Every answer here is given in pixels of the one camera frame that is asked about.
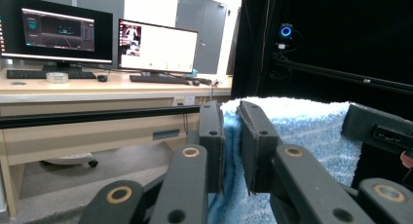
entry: floor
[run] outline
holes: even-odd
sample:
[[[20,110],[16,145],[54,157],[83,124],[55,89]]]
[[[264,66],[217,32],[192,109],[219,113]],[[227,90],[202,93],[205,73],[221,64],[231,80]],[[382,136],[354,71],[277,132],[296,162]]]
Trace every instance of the floor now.
[[[63,218],[79,215],[105,185],[127,179],[144,186],[167,171],[172,155],[168,146],[160,143],[96,152],[96,168],[88,164],[26,164],[18,215],[9,218],[2,213],[0,223],[76,223],[78,217]]]

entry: fuzzy blue fabric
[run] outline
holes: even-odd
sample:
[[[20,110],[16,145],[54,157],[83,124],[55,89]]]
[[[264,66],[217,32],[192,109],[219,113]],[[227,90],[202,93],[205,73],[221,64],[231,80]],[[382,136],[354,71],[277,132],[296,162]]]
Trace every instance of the fuzzy blue fabric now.
[[[285,97],[248,97],[260,106],[283,143],[307,148],[338,182],[350,186],[361,152],[361,142],[341,135],[349,102],[320,103]],[[224,194],[208,195],[207,222],[277,223],[269,194],[248,195],[241,157],[240,100],[224,103]]]

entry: desk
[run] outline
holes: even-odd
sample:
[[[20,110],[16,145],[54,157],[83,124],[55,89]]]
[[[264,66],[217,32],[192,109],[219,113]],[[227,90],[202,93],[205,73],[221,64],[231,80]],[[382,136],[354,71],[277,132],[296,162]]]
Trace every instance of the desk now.
[[[46,80],[8,80],[0,71],[0,116],[116,110],[172,106],[176,96],[193,96],[195,104],[209,101],[210,86],[132,83],[127,73],[111,72],[106,83],[69,80],[50,84]],[[107,71],[92,70],[96,75]],[[214,76],[201,76],[215,79]],[[212,99],[230,99],[230,78],[218,78]],[[101,121],[60,126],[1,130],[0,161],[11,216],[16,216],[24,164],[68,155],[165,141],[171,148],[185,143],[187,129],[196,130],[198,114]],[[178,136],[153,139],[155,131],[179,130]]]

